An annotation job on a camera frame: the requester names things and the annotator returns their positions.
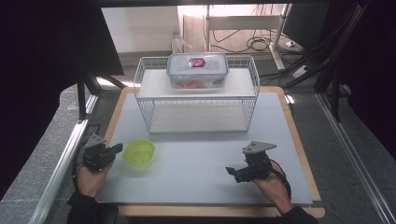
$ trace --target wire basket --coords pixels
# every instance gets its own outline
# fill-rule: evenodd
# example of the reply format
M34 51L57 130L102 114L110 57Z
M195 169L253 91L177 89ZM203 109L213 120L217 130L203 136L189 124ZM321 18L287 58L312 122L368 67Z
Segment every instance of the wire basket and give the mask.
M134 95L150 133L247 132L260 81L251 56L227 56L230 73L221 90L175 90L168 57L140 59Z

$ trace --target green bowl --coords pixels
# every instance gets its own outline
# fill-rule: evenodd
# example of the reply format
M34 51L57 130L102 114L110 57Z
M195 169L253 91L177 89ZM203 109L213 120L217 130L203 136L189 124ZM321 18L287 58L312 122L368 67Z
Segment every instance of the green bowl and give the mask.
M155 146L150 140L139 138L128 145L122 158L132 165L147 165L152 161L154 152Z

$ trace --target white wall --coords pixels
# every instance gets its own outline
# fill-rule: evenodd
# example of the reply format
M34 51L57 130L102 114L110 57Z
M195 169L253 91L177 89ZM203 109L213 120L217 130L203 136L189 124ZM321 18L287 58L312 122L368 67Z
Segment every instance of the white wall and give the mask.
M177 7L102 8L117 53L171 50Z

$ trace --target human hand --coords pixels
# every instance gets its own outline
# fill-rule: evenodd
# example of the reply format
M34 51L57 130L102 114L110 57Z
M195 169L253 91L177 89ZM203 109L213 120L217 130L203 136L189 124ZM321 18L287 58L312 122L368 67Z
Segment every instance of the human hand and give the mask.
M275 170L284 175L279 165L271 161ZM279 213L283 216L291 210L294 205L290 202L288 191L283 181L275 174L270 173L265 179L254 179L253 183L257 185L262 195L272 203Z
M95 198L105 185L107 173L112 165L113 162L96 173L93 173L84 165L81 166L78 169L77 177L79 192L83 195Z

